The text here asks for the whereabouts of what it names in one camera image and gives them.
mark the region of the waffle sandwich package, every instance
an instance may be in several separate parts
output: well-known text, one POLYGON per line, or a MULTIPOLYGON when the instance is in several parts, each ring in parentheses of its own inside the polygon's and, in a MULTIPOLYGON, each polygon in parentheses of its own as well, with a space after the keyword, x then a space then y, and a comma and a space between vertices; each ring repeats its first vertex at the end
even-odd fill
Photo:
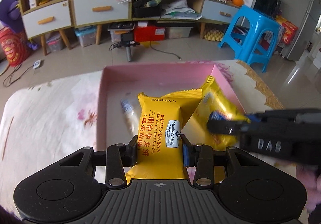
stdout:
POLYGON ((187 90, 149 97, 138 94, 142 114, 138 127, 137 164, 130 179, 188 178, 180 133, 202 99, 202 90, 187 90))
POLYGON ((203 99, 196 108, 192 123, 198 127, 203 135, 203 143, 211 146, 214 150, 225 150, 237 142, 236 137, 222 134, 211 134, 208 132, 206 124, 211 116, 215 120, 247 120, 237 107, 230 102, 222 93, 219 85, 213 76, 208 76, 206 82, 201 87, 203 99))

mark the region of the metal screw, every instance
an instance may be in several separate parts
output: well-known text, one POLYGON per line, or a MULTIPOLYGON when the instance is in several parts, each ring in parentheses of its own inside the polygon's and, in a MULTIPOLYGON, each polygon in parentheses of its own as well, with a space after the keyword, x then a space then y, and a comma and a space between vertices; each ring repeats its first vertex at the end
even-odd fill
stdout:
POLYGON ((108 181, 109 185, 112 186, 120 186, 124 183, 124 181, 120 178, 113 178, 108 181))
POLYGON ((208 186, 208 185, 211 185, 211 183, 212 183, 212 181, 207 178, 200 178, 196 181, 196 184, 198 184, 200 186, 208 186))

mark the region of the person's hand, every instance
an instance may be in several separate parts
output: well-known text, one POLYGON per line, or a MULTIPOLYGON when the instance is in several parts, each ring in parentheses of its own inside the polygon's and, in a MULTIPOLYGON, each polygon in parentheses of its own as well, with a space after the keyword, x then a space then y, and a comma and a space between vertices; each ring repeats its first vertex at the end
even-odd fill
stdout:
POLYGON ((312 212, 317 204, 321 204, 321 175, 317 176, 317 170, 297 165, 297 179, 307 190, 305 208, 312 212))

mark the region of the wooden drawer handle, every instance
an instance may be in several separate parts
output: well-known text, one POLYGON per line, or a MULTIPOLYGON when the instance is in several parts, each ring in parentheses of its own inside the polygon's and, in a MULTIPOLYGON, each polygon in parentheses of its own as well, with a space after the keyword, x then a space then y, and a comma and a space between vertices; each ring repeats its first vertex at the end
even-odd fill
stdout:
POLYGON ((110 11, 112 10, 111 6, 99 6, 92 9, 94 12, 110 11))
POLYGON ((220 15, 222 16, 227 16, 227 17, 231 17, 232 15, 229 13, 225 13, 225 12, 219 12, 220 15))
POLYGON ((47 23, 49 23, 49 22, 54 21, 54 19, 55 19, 54 16, 47 17, 47 18, 45 18, 45 19, 42 19, 42 20, 38 21, 38 25, 47 24, 47 23))

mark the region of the pink tray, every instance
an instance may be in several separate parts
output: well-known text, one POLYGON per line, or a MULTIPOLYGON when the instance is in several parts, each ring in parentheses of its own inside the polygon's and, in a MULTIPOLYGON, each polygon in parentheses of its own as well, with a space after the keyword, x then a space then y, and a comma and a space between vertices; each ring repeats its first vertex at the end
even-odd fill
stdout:
POLYGON ((141 91, 161 96, 173 91, 199 88, 213 75, 225 96, 244 112, 225 77, 213 63, 128 64, 105 67, 98 98, 97 150, 116 143, 128 143, 128 133, 120 100, 141 91))

